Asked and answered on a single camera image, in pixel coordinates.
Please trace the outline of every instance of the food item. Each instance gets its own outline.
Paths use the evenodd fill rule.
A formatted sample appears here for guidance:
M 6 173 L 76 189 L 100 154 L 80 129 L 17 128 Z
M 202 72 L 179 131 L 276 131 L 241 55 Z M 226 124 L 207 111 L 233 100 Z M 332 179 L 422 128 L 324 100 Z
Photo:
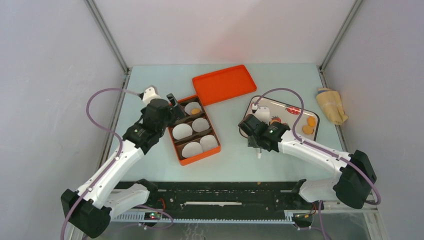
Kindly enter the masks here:
M 271 117 L 271 124 L 273 122 L 279 122 L 279 123 L 281 123 L 281 118 L 279 118 L 278 116 L 273 116 L 273 117 Z
M 203 152 L 207 152 L 218 147 L 217 139 L 213 135 L 206 135 L 200 139 L 200 145 Z
M 301 110 L 298 107 L 295 107 L 295 106 L 289 106 L 285 110 L 287 110 L 287 112 L 294 114 L 294 115 L 301 114 Z
M 302 127 L 302 131 L 304 134 L 311 135 L 314 133 L 314 128 L 309 125 L 304 125 Z
M 182 149 L 181 155 L 184 158 L 191 158 L 193 156 L 203 153 L 202 146 L 198 142 L 190 142 Z
M 191 127 L 193 128 L 194 131 L 200 133 L 202 131 L 209 129 L 211 126 L 209 126 L 208 120 L 201 117 L 194 120 L 193 123 L 191 124 Z
M 198 113 L 200 113 L 200 109 L 199 108 L 193 108 L 191 110 L 191 115 L 195 115 L 195 114 L 198 114 Z
M 315 127 L 317 125 L 317 122 L 315 121 L 315 117 L 310 116 L 307 118 L 307 124 L 311 127 Z
M 202 111 L 202 107 L 200 106 L 200 104 L 197 101 L 192 101 L 189 102 L 185 107 L 184 107 L 184 111 L 188 114 L 188 115 L 193 115 L 192 111 L 194 109 L 199 109 L 200 111 Z
M 193 134 L 193 129 L 186 123 L 176 125 L 172 130 L 172 136 L 176 140 L 186 138 Z

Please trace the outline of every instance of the metal tray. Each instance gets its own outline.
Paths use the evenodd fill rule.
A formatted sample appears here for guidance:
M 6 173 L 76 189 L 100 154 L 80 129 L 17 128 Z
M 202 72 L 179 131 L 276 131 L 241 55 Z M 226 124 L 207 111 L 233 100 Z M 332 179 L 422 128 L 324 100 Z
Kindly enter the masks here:
M 258 100 L 259 97 L 260 96 L 252 97 L 252 99 L 249 102 L 249 105 L 247 106 L 247 110 L 244 116 L 247 116 L 248 114 L 252 114 L 251 105 L 254 102 L 256 102 L 256 100 Z M 290 128 L 293 127 L 293 124 L 295 123 L 296 119 L 299 116 L 299 114 L 294 114 L 294 113 L 296 112 L 300 113 L 300 110 L 299 110 L 300 108 L 297 106 L 292 106 L 290 104 L 276 101 L 267 97 L 263 97 L 260 100 L 259 106 L 267 106 L 269 108 L 270 115 L 271 115 L 270 123 L 272 123 L 273 121 L 278 121 L 282 124 L 287 124 Z M 302 131 L 302 127 L 305 124 L 307 124 L 307 119 L 308 117 L 311 117 L 311 116 L 316 119 L 316 125 L 315 127 L 313 127 L 313 133 L 304 134 L 304 132 Z M 302 135 L 309 140 L 315 141 L 315 139 L 317 138 L 319 125 L 320 125 L 320 117 L 315 112 L 304 109 L 302 117 L 300 118 L 299 123 L 297 123 L 295 130 L 297 134 Z M 241 129 L 239 129 L 239 132 L 243 137 L 245 138 L 248 137 L 246 133 L 243 132 Z

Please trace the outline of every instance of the white plate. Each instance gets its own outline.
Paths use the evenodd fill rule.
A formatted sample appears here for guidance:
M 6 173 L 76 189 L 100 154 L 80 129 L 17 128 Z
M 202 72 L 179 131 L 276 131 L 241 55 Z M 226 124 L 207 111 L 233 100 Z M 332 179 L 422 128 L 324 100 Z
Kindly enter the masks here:
M 203 153 L 202 146 L 198 142 L 190 142 L 184 146 L 181 155 L 184 158 L 191 158 L 193 156 Z
M 202 111 L 202 107 L 197 101 L 192 101 L 184 107 L 184 111 L 190 116 L 193 115 L 192 114 L 193 109 L 200 109 L 200 111 Z
M 206 152 L 218 147 L 218 142 L 215 136 L 206 135 L 200 139 L 200 145 L 201 145 L 201 148 L 203 149 L 203 152 Z
M 191 124 L 191 127 L 193 128 L 194 131 L 200 133 L 202 131 L 209 129 L 211 126 L 209 126 L 208 120 L 201 117 L 194 120 L 193 123 Z
M 176 125 L 172 130 L 172 136 L 176 140 L 180 140 L 191 136 L 193 134 L 193 129 L 190 125 L 186 123 L 181 123 Z

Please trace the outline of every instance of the red object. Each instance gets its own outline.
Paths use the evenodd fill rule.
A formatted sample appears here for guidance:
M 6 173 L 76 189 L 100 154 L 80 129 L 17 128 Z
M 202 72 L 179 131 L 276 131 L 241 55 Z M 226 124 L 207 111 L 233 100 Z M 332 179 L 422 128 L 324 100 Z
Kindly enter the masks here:
M 203 106 L 252 93 L 257 89 L 244 65 L 196 76 L 193 78 L 193 86 Z
M 312 203 L 312 205 L 313 205 L 313 209 L 315 210 L 313 213 L 312 213 L 312 215 L 314 215 L 314 214 L 316 214 L 317 213 L 317 206 L 315 206 L 315 203 Z
M 162 211 L 165 211 L 165 209 L 167 209 L 167 206 L 165 205 L 165 200 L 163 198 L 159 198 L 158 201 L 161 201 L 162 202 L 162 205 L 163 205 Z
M 197 96 L 197 95 L 189 96 L 189 97 L 186 97 L 184 99 L 179 100 L 178 102 L 184 102 L 186 100 L 189 100 L 189 99 L 192 99 L 192 98 L 196 98 L 196 97 L 199 97 L 199 96 Z M 204 108 L 203 108 L 204 105 L 203 105 L 202 101 L 200 101 L 199 103 L 202 106 L 202 109 L 204 110 Z M 216 131 L 214 130 L 214 127 L 212 126 L 212 123 L 210 124 L 210 128 L 214 132 L 213 135 L 216 136 L 216 134 L 215 134 Z M 168 127 L 168 131 L 169 131 L 169 135 L 170 135 L 171 139 L 173 139 L 172 138 L 172 130 L 171 130 L 170 127 Z M 178 155 L 178 147 L 177 147 L 177 145 L 175 145 L 175 143 L 173 143 L 173 147 L 175 149 L 176 156 L 177 156 L 177 158 L 179 160 L 179 164 L 181 164 L 181 166 L 185 166 L 187 164 L 194 163 L 196 161 L 199 161 L 201 159 L 207 158 L 209 156 L 212 156 L 214 154 L 217 154 L 217 153 L 221 152 L 221 143 L 220 143 L 220 140 L 218 139 L 218 136 L 216 136 L 216 138 L 217 138 L 217 142 L 218 142 L 218 146 L 217 147 L 215 147 L 215 148 L 213 148 L 213 149 L 211 149 L 209 151 L 204 151 L 204 152 L 202 152 L 202 153 L 200 153 L 200 154 L 198 154 L 196 156 L 191 156 L 191 157 L 188 157 L 188 158 L 180 158 L 179 155 Z
M 286 108 L 287 112 L 294 114 L 294 115 L 299 115 L 301 114 L 301 110 L 298 107 L 295 106 L 290 106 L 288 108 Z
M 277 121 L 277 122 L 281 123 L 281 118 L 279 118 L 278 116 L 273 116 L 273 117 L 271 117 L 271 123 L 273 123 L 273 122 L 275 122 L 275 121 Z
M 196 76 L 193 78 L 193 86 L 196 91 L 196 95 L 181 99 L 178 102 L 181 103 L 198 97 L 199 103 L 208 121 L 209 117 L 204 109 L 205 106 L 245 95 L 254 92 L 257 89 L 255 82 L 244 65 L 233 66 Z M 216 137 L 218 146 L 196 156 L 180 158 L 178 149 L 179 146 L 173 143 L 179 164 L 185 166 L 221 151 L 221 144 L 212 124 L 213 123 L 210 122 L 210 128 L 212 129 L 213 135 Z M 168 130 L 172 139 L 172 130 L 170 127 Z

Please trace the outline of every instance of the aluminum frame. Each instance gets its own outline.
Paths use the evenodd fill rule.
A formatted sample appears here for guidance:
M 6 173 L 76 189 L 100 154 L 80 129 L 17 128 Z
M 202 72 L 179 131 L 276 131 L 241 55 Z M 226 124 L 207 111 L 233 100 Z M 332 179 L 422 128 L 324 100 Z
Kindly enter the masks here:
M 88 9 L 90 10 L 90 12 L 92 13 L 92 16 L 94 18 L 94 20 L 97 22 L 106 42 L 109 44 L 109 46 L 111 47 L 116 59 L 118 60 L 122 70 L 124 71 L 124 79 L 122 82 L 122 88 L 126 89 L 128 86 L 128 82 L 131 76 L 131 72 L 130 72 L 130 68 L 127 66 L 124 57 L 122 56 L 110 30 L 108 29 L 105 20 L 103 19 L 99 8 L 97 7 L 96 3 L 94 0 L 84 0 L 87 4 Z M 328 83 L 325 79 L 325 69 L 328 66 L 329 62 L 331 61 L 334 53 L 336 52 L 341 40 L 343 39 L 344 35 L 346 34 L 346 32 L 349 29 L 349 26 L 351 25 L 353 19 L 355 18 L 355 16 L 357 15 L 358 11 L 360 10 L 360 7 L 362 5 L 364 0 L 355 0 L 354 4 L 352 5 L 348 15 L 346 16 L 346 19 L 344 20 L 339 32 L 337 33 L 337 36 L 335 37 L 333 43 L 331 44 L 330 49 L 328 50 L 325 58 L 323 59 L 322 63 L 320 66 L 318 67 L 318 73 L 319 76 L 321 78 L 321 82 L 323 87 L 328 87 Z M 113 117 L 110 121 L 109 127 L 110 129 L 115 129 L 116 125 L 118 123 L 118 119 L 119 119 L 119 114 L 121 112 L 121 108 L 123 105 L 123 99 L 124 99 L 124 95 L 123 93 L 121 93 L 119 95 L 119 97 L 117 98 L 116 101 L 116 105 L 115 108 L 113 110 Z M 347 151 L 347 144 L 345 142 L 345 138 L 343 136 L 343 131 L 342 128 L 340 126 L 336 126 L 336 130 L 339 136 L 339 140 L 342 146 L 342 149 L 344 151 Z M 108 135 L 104 141 L 104 148 L 103 148 L 103 152 L 102 152 L 102 156 L 100 158 L 100 164 L 102 164 L 104 162 L 104 160 L 108 157 L 109 152 L 110 152 L 110 148 L 111 148 L 111 144 L 112 144 L 112 138 L 113 136 Z M 363 213 L 364 217 L 365 217 L 365 221 L 367 222 L 367 226 L 368 226 L 368 232 L 371 236 L 371 240 L 386 240 L 387 235 L 384 229 L 384 226 L 382 224 L 381 221 L 381 217 L 380 214 L 378 212 L 378 209 L 374 206 L 364 206 L 363 209 L 353 209 L 350 208 L 340 202 L 333 202 L 333 201 L 326 201 L 324 203 L 326 205 L 326 210 L 322 211 L 324 214 L 325 213 Z M 286 214 L 292 214 L 294 213 L 294 210 L 286 210 L 285 211 Z M 68 235 L 67 238 L 68 240 L 80 240 L 83 237 L 83 233 L 82 231 L 80 231 L 79 229 L 77 229 L 75 226 L 73 226 L 72 224 L 69 224 L 69 231 L 68 231 Z

